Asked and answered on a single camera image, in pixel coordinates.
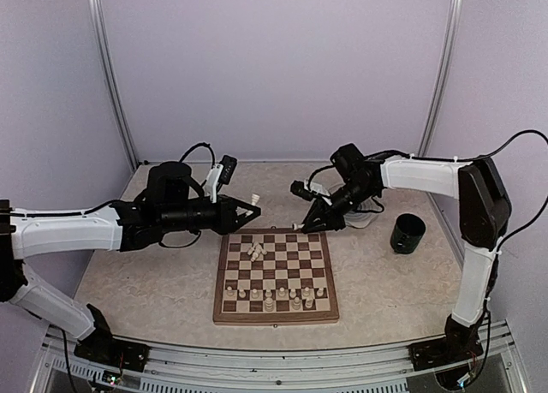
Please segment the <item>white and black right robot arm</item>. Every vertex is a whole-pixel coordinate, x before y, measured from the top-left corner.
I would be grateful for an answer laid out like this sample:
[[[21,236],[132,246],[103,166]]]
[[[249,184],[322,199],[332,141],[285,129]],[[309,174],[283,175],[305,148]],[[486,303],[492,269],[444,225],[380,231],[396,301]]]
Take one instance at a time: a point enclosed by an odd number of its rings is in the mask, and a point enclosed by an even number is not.
[[[331,168],[343,185],[333,194],[313,186],[312,179],[294,181],[292,194],[309,202],[301,231],[340,230],[344,217],[385,189],[411,189],[457,200],[464,243],[462,279],[456,305],[448,317],[438,355],[455,362],[474,342],[497,280],[498,258],[506,237],[511,203],[496,165],[488,157],[424,159],[388,150],[364,155],[354,144],[331,155]]]

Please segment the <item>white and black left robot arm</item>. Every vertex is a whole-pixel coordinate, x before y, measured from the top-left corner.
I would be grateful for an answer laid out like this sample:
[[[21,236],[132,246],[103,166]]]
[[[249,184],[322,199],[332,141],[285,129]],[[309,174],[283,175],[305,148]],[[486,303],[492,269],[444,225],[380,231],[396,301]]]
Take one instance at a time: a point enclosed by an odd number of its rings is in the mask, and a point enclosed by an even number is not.
[[[261,213],[256,201],[246,203],[219,192],[235,167],[235,159],[225,157],[199,183],[189,165],[163,162],[150,168],[146,187],[133,200],[115,199],[88,210],[31,212],[2,200],[1,301],[68,332],[101,362],[114,361],[120,345],[104,315],[51,286],[24,260],[83,250],[137,251],[162,244],[173,232],[234,233]]]

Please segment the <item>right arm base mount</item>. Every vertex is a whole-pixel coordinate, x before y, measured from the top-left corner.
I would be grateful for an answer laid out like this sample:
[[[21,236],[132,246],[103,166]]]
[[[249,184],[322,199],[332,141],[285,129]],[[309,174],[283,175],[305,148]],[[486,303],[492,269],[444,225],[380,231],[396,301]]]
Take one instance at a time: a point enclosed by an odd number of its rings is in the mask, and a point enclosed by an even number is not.
[[[412,343],[408,351],[416,372],[469,360],[484,353],[480,340],[461,346],[459,343],[451,345],[445,337]]]

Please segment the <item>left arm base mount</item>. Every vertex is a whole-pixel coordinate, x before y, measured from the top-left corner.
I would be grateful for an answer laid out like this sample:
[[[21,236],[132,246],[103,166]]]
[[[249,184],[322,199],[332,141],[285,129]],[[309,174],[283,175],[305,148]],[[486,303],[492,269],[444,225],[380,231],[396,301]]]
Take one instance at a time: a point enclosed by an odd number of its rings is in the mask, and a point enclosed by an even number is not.
[[[114,337],[88,337],[77,342],[74,354],[91,362],[116,367],[119,370],[143,372],[150,347]]]

